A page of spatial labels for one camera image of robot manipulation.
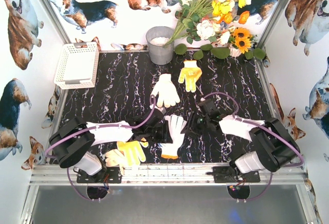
wall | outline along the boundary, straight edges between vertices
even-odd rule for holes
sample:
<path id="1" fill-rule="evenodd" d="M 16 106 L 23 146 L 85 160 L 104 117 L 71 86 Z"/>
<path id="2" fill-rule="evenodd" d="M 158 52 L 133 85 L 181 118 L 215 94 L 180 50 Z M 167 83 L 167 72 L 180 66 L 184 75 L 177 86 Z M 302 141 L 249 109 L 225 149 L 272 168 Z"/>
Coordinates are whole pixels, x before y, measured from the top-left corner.
<path id="1" fill-rule="evenodd" d="M 276 89 L 277 100 L 280 100 L 283 123 L 294 134 L 306 159 L 308 185 L 311 189 L 313 184 L 323 223 L 329 222 L 329 192 L 324 183 L 329 180 L 326 156 L 329 155 L 329 133 L 325 132 L 329 125 L 329 81 L 322 79 L 328 74 L 329 64 L 329 5 L 324 6 L 327 2 L 329 0 L 293 0 L 286 10 L 292 27 L 289 27 L 283 12 L 266 42 L 271 60 L 268 78 Z M 300 38 L 298 34 L 296 36 L 297 46 L 293 44 L 294 26 L 297 33 L 299 30 L 303 32 Z M 305 42 L 310 43 L 310 48 L 307 50 L 306 47 L 304 52 Z"/>
<path id="2" fill-rule="evenodd" d="M 163 13 L 161 8 L 156 5 L 148 11 L 144 10 L 133 10 L 129 7 L 129 1 L 135 2 L 135 0 L 105 0 L 111 1 L 118 6 L 115 8 L 117 12 L 116 19 L 118 20 L 116 28 L 113 27 L 113 22 L 107 18 L 103 20 L 95 19 L 95 23 L 88 25 L 85 30 L 85 34 L 82 33 L 82 30 L 76 29 L 76 25 L 73 25 L 77 21 L 84 20 L 84 17 L 76 16 L 79 14 L 76 9 L 83 7 L 84 13 L 96 14 L 100 11 L 98 8 L 95 8 L 95 4 L 87 6 L 86 4 L 77 4 L 73 0 L 64 0 L 64 3 L 68 5 L 66 8 L 62 8 L 63 0 L 51 0 L 52 7 L 58 15 L 63 27 L 66 30 L 66 33 L 70 37 L 72 42 L 75 42 L 76 39 L 83 41 L 91 41 L 94 37 L 98 37 L 101 48 L 103 50 L 113 50 L 113 49 L 126 49 L 125 45 L 132 43 L 137 43 L 140 45 L 146 44 L 145 34 L 146 32 L 154 26 L 169 26 L 174 28 L 176 26 L 177 19 L 174 14 L 176 10 L 180 9 L 179 3 L 174 6 L 168 6 L 167 9 L 170 9 L 169 13 Z M 76 0 L 80 3 L 87 2 L 97 2 L 102 0 Z M 266 4 L 269 4 L 271 0 L 262 0 Z M 260 25 L 256 25 L 260 21 L 260 15 L 256 14 L 249 18 L 244 27 L 247 27 L 251 30 L 253 34 L 257 34 L 258 37 L 261 36 L 265 26 L 269 21 L 269 17 Z M 184 42 L 187 44 L 186 40 L 177 40 L 176 44 Z M 205 42 L 194 42 L 193 47 L 198 47 L 205 44 Z"/>
<path id="3" fill-rule="evenodd" d="M 41 124 L 48 111 L 49 98 L 53 95 L 53 76 L 63 44 L 38 0 L 21 0 L 21 6 L 16 5 L 16 9 L 13 8 L 15 1 L 20 3 L 19 0 L 0 0 L 1 223 L 19 222 L 31 177 L 28 168 L 41 161 L 42 145 L 46 145 L 50 130 L 42 129 Z M 28 55 L 24 48 L 30 49 L 32 44 L 24 38 L 31 36 L 27 31 L 32 31 L 34 27 L 25 28 L 35 22 L 35 14 L 39 21 L 44 22 L 37 36 L 42 44 L 40 47 L 33 46 L 32 60 L 26 66 L 22 57 L 15 53 L 15 57 L 12 56 L 10 46 L 13 52 Z M 8 25 L 14 28 L 9 30 L 10 43 Z"/>

glove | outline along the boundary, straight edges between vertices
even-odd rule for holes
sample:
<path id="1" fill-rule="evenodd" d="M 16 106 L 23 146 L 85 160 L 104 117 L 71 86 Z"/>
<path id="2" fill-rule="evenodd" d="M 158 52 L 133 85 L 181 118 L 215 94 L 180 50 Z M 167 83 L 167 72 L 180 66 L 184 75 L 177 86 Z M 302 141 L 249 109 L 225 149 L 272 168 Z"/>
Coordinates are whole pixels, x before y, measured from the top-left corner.
<path id="1" fill-rule="evenodd" d="M 114 149 L 105 153 L 106 166 L 117 166 L 119 165 L 121 174 L 124 175 L 124 168 L 128 166 L 127 158 L 119 150 Z"/>
<path id="2" fill-rule="evenodd" d="M 166 159 L 177 159 L 177 151 L 182 146 L 185 134 L 180 134 L 185 127 L 186 121 L 182 116 L 170 115 L 165 116 L 165 120 L 169 123 L 169 133 L 173 143 L 160 143 L 162 149 L 161 157 Z"/>
<path id="3" fill-rule="evenodd" d="M 235 116 L 235 118 L 233 118 L 232 115 L 228 115 L 220 121 L 221 130 L 224 134 L 235 135 L 251 141 L 249 131 L 255 128 L 256 126 L 243 123 L 241 120 L 248 120 L 248 119 L 243 119 L 238 116 Z M 255 122 L 259 125 L 264 124 L 263 120 L 249 120 L 249 121 Z"/>
<path id="4" fill-rule="evenodd" d="M 159 81 L 155 84 L 151 95 L 157 96 L 159 94 L 157 106 L 165 107 L 175 106 L 180 102 L 175 85 L 171 82 L 171 74 L 162 74 Z"/>
<path id="5" fill-rule="evenodd" d="M 121 125 L 129 125 L 125 121 L 120 121 L 118 123 L 111 123 L 111 124 L 121 124 Z M 91 123 L 87 122 L 87 127 L 97 126 L 97 125 L 106 125 L 106 123 L 103 124 L 97 124 L 97 123 Z M 95 141 L 93 142 L 93 145 L 100 144 L 100 143 L 108 143 L 108 142 L 117 142 L 117 141 L 128 141 L 132 135 L 133 132 L 129 128 L 123 128 L 123 127 L 105 127 L 95 130 L 90 130 L 92 134 L 95 135 Z"/>
<path id="6" fill-rule="evenodd" d="M 201 77 L 202 71 L 196 65 L 196 61 L 184 61 L 184 68 L 180 71 L 178 82 L 182 84 L 185 79 L 185 89 L 187 92 L 196 91 L 196 81 Z"/>
<path id="7" fill-rule="evenodd" d="M 140 165 L 140 162 L 146 161 L 141 145 L 146 148 L 149 146 L 149 143 L 139 141 L 117 142 L 118 150 L 124 154 L 128 161 L 128 166 Z"/>

marble tabletop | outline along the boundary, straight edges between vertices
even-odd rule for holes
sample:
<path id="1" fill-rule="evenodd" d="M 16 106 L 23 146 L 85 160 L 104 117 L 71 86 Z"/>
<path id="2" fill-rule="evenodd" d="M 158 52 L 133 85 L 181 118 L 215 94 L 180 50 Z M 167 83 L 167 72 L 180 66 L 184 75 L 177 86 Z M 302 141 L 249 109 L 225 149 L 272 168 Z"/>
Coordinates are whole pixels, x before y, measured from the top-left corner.
<path id="1" fill-rule="evenodd" d="M 109 123 L 145 114 L 149 110 L 149 96 L 162 73 L 171 73 L 181 102 L 167 108 L 167 115 L 181 115 L 200 110 L 200 98 L 214 91 L 231 95 L 240 105 L 238 115 L 249 119 L 270 117 L 269 107 L 254 62 L 239 58 L 215 59 L 210 53 L 198 61 L 202 76 L 197 81 L 195 93 L 186 92 L 178 83 L 184 59 L 192 59 L 193 51 L 176 55 L 171 63 L 158 66 L 150 61 L 148 52 L 111 52 L 99 56 L 95 88 L 72 89 L 64 104 L 60 127 L 75 116 L 93 123 Z M 213 96 L 222 113 L 231 114 L 233 102 L 226 97 Z M 90 151 L 105 159 L 104 154 L 116 148 L 116 143 L 95 145 Z M 143 148 L 145 163 L 199 163 L 225 162 L 253 150 L 252 143 L 242 138 L 206 133 L 203 136 L 185 136 L 178 150 L 178 159 L 161 158 L 161 147 L 151 144 Z"/>

gray floor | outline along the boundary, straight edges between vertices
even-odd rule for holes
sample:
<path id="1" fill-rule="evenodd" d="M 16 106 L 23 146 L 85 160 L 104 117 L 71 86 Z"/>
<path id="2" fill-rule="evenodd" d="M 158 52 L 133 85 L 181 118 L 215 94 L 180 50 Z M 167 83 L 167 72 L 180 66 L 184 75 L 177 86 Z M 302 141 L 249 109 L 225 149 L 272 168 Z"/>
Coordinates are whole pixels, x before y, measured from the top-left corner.
<path id="1" fill-rule="evenodd" d="M 252 186 L 251 196 L 264 186 Z M 85 193 L 86 187 L 78 187 Z M 306 223 L 294 185 L 272 185 L 260 199 L 237 204 L 225 186 L 111 187 L 101 203 L 81 199 L 70 186 L 41 186 L 34 224 Z"/>

basket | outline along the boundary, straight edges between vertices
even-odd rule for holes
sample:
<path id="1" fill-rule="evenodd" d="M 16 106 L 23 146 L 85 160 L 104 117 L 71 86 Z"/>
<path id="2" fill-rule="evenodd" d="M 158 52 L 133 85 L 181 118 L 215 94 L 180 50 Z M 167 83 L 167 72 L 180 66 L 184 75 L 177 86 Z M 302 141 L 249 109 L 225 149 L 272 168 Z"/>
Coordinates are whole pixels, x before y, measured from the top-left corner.
<path id="1" fill-rule="evenodd" d="M 98 57 L 95 42 L 63 45 L 53 82 L 62 89 L 93 88 Z"/>

